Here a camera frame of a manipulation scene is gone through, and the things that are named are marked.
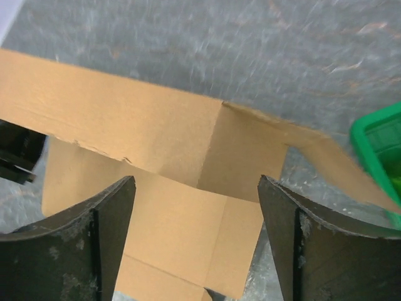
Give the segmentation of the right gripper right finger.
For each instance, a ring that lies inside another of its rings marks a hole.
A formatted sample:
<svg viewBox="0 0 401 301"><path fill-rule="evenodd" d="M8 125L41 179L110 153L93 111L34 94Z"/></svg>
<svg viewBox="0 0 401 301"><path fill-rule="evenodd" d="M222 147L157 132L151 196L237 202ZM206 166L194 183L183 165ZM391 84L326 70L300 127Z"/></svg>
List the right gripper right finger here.
<svg viewBox="0 0 401 301"><path fill-rule="evenodd" d="M400 231L322 206L268 176L259 203L285 300L399 300Z"/></svg>

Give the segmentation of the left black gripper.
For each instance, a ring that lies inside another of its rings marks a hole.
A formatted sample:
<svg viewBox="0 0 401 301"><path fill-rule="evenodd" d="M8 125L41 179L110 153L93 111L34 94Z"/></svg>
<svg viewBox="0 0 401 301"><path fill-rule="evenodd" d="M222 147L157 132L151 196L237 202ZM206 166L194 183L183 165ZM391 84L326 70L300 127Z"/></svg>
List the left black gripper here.
<svg viewBox="0 0 401 301"><path fill-rule="evenodd" d="M46 135L1 120L1 178L18 184L33 182Z"/></svg>

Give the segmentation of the brown cardboard box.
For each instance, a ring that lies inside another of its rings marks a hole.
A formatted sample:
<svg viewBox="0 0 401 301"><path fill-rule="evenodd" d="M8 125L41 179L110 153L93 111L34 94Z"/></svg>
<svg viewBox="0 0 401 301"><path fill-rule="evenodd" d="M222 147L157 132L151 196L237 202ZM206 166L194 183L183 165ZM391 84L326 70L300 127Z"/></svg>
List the brown cardboard box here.
<svg viewBox="0 0 401 301"><path fill-rule="evenodd" d="M356 202L400 206L320 131L239 105L1 50L1 119L49 137L50 216L132 175L117 290L137 300L243 295L263 217L257 185L296 147Z"/></svg>

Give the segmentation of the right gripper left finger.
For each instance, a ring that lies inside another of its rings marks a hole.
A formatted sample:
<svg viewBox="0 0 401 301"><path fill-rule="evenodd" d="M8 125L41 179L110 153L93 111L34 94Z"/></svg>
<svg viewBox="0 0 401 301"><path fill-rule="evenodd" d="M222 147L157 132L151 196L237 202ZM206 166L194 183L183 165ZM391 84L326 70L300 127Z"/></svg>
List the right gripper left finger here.
<svg viewBox="0 0 401 301"><path fill-rule="evenodd" d="M97 195L1 234L1 300L111 300L135 198L125 176Z"/></svg>

